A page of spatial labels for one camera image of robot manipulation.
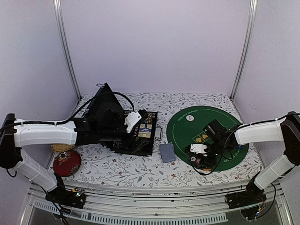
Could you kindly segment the white dealer button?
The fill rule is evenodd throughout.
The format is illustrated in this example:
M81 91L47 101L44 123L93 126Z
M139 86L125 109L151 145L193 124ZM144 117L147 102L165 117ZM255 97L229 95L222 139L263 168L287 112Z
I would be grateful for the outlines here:
M187 115L186 116L186 120L187 121L193 121L195 118L194 118L194 116L193 115Z

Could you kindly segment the black poker chip case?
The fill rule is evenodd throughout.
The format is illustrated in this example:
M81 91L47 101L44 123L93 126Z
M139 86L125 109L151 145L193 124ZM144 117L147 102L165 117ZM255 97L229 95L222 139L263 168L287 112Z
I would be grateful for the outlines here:
M116 98L117 95L118 95L118 93L113 92L111 90L110 86L107 83L105 83L98 89L97 93L92 98L92 100L99 100L99 101L116 101L117 100L117 101L119 101ZM132 111L135 111L135 110L125 110L124 109L125 117L127 117L127 115ZM157 125L157 120L158 120L158 113L147 111L144 109L136 110L136 111L138 111L140 113L142 118L134 126L134 128L132 129L132 131L130 133L131 135L133 135L133 137L136 138L135 144L132 148L130 148L130 149L120 149L120 148L113 149L113 148L107 147L104 144L101 144L101 145L104 147L107 147L109 150L114 151L115 153L118 153L118 154L128 154L128 155L136 155L136 156L151 156L152 152L153 152L153 145L154 145L154 139L155 139L156 125ZM140 124L152 124L152 133L151 133L150 138L138 137L138 128L139 128ZM121 146L121 142L113 142L113 144L115 147Z

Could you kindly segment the red white chip stack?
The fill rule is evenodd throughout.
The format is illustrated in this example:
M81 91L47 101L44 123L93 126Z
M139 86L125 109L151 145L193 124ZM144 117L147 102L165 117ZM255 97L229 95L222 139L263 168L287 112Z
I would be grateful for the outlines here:
M198 166L201 163L201 159L199 157L191 156L190 157L190 162L194 166Z

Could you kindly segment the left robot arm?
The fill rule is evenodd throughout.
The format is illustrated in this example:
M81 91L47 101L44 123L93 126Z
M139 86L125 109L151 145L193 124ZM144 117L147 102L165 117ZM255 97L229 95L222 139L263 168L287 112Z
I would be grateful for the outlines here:
M82 146L130 139L131 132L143 117L143 111L125 114L118 102L90 100L69 119L63 121L29 121L9 113L0 129L0 166L13 169L30 182L50 192L59 203L70 194L56 173L50 173L23 150L23 146L66 144Z

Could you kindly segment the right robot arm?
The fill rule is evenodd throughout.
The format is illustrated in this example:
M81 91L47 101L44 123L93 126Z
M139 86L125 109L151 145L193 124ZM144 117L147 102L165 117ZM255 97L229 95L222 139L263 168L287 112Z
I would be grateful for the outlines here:
M200 175L208 170L211 174L224 158L224 152L237 149L249 143L283 142L285 149L272 163L258 172L247 184L242 200L253 204L261 192L277 179L284 177L300 164L300 114L289 112L278 119L250 124L238 124L230 129L217 120L203 129L212 141L208 144L194 143L185 148L191 166Z

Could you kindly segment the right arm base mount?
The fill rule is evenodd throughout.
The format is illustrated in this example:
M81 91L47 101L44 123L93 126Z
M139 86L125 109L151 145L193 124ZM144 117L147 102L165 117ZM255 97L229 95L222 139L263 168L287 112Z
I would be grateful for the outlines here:
M235 209L240 207L251 206L254 207L242 209L241 215L246 220L257 219L260 215L267 197L263 190L260 190L256 186L247 186L246 190L241 192L231 192L225 196L225 202L228 204L229 209Z

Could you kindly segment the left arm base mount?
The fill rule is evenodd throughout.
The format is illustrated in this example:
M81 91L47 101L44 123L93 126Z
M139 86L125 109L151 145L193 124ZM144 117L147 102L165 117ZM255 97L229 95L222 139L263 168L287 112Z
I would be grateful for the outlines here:
M82 188L78 187L75 187L72 190L56 187L54 190L46 192L45 199L57 203L59 206L83 209L86 201L86 194Z

